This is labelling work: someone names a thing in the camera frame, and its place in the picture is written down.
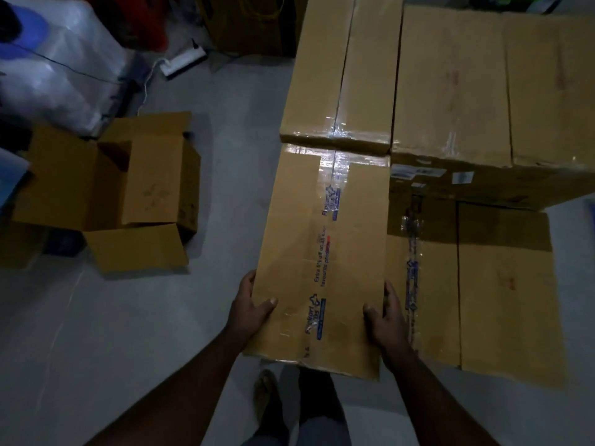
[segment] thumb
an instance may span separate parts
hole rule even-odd
[[[257,313],[261,322],[265,322],[265,320],[268,318],[268,315],[270,315],[277,306],[278,302],[279,300],[274,297],[273,299],[265,300],[257,307]]]
[[[374,307],[370,307],[370,305],[367,303],[364,304],[364,317],[372,325],[376,324],[376,322],[382,319],[382,316],[378,314],[376,309]]]

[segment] red plastic chair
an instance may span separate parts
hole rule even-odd
[[[95,6],[100,0],[86,0]],[[141,44],[153,51],[165,51],[168,45],[165,18],[169,0],[112,0],[130,24]]]

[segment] person's left hand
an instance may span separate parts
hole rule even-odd
[[[245,346],[248,340],[262,327],[268,315],[277,306],[277,299],[265,300],[258,307],[252,302],[252,288],[257,271],[251,270],[240,282],[236,298],[231,303],[227,330],[234,338]]]

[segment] gray floor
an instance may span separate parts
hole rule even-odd
[[[574,0],[565,11],[592,2]],[[178,34],[173,47],[181,46]],[[223,326],[240,277],[256,267],[292,62],[215,56],[156,77],[145,112],[193,112],[202,155],[200,229],[188,273],[103,277],[85,253],[0,270],[0,442],[79,445],[197,353]],[[570,382],[564,391],[453,369],[440,378],[502,444],[595,443],[595,238],[584,200],[548,210]],[[261,363],[234,365],[204,444],[235,445],[256,427]],[[296,414],[295,369],[281,374]],[[386,369],[380,383],[334,377],[355,445],[415,444]]]

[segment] person's left arm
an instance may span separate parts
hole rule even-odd
[[[202,442],[237,356],[277,305],[271,299],[254,306],[255,276],[253,270],[242,278],[221,333],[87,446],[196,446]]]

